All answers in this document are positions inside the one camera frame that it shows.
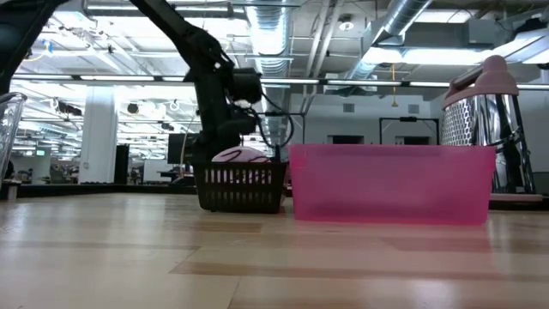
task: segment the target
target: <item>ventilation duct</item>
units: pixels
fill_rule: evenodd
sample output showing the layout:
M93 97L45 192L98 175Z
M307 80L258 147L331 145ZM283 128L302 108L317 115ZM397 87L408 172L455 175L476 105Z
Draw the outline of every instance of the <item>ventilation duct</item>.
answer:
M384 45L402 45L405 32L418 19L421 13L427 9L432 0L393 0L389 4L387 14L382 18L370 22L365 30L363 51L364 55L350 70L345 78L366 79L374 71L378 64L368 59L368 51L375 45L383 42ZM342 88L335 92L339 95L350 95L357 91L356 88Z
M287 51L289 36L290 11L288 8L275 6L247 7L246 14L250 21L251 44L254 51L263 56L279 56ZM257 60L257 68L264 77L286 77L288 62L284 59ZM265 94L275 103L288 111L289 102L285 100L284 88L265 88ZM267 105L267 112L272 112L273 106ZM281 118L267 119L271 143L280 143L285 139L281 133Z

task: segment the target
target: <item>ceiling light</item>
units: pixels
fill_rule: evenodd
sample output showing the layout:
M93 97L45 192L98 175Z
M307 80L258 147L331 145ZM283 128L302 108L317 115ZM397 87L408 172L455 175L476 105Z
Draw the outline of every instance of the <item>ceiling light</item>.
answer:
M328 85L334 86L385 86L385 87L399 87L402 82L392 81L349 81L349 80L328 80Z
M88 10L92 9L105 9L105 10L137 10L134 5L88 5Z
M549 49L540 52L524 62L525 64L549 64Z
M299 85L317 85L318 80L304 79L304 78L262 78L261 83L265 84L299 84Z
M354 24L351 21L344 21L340 24L341 31L349 31L354 28Z
M362 57L364 64L398 64L402 62L400 51L371 47Z
M49 140L42 140L40 142L43 142L43 143L49 143L49 144L59 144L58 141L49 141Z
M71 80L72 76L49 74L14 74L12 79L19 80Z
M153 82L153 76L80 76L84 81Z
M474 65L482 60L483 51L468 49L413 48L404 53L406 64Z
M546 84L522 84L517 85L520 90L549 90L549 85Z
M339 21L341 31L349 31L354 28L353 16L350 14L343 14L340 16Z
M410 87L447 88L449 82L410 82Z
M184 77L183 76L164 76L162 77L162 80L164 82L183 82Z
M36 150L36 147L14 146L11 150Z

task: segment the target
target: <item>basket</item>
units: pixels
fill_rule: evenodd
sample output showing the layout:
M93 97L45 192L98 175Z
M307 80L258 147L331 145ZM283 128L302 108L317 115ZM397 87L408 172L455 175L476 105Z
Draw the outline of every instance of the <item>basket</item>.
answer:
M286 163L191 163L200 207L210 211L277 214Z

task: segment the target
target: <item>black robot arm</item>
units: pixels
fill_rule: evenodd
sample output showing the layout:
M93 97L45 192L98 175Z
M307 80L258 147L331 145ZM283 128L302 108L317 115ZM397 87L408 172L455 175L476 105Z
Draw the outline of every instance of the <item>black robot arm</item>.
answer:
M240 135L255 131L257 117L227 104L262 98L260 75L253 69L235 69L220 42L204 29L188 23L165 0L130 0L173 42L194 82L202 131L193 148L193 160L211 161L219 152L240 143Z
M69 0L10 0L0 4L0 94L55 9ZM253 69L235 69L217 39L188 23L165 0L130 0L178 49L189 65L186 82L194 82L202 131L193 158L210 161L237 146L240 135L255 131L258 117L231 102L256 103L262 98L260 76Z
M0 4L0 94L55 9L69 0L12 0Z

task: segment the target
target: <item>white column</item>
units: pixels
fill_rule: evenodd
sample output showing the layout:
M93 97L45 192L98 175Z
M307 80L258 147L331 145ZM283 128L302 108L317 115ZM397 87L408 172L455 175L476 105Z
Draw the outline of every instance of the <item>white column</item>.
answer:
M44 184L42 178L50 177L51 148L36 148L36 154L32 159L33 184Z
M118 104L114 87L88 87L78 181L111 183L117 149Z

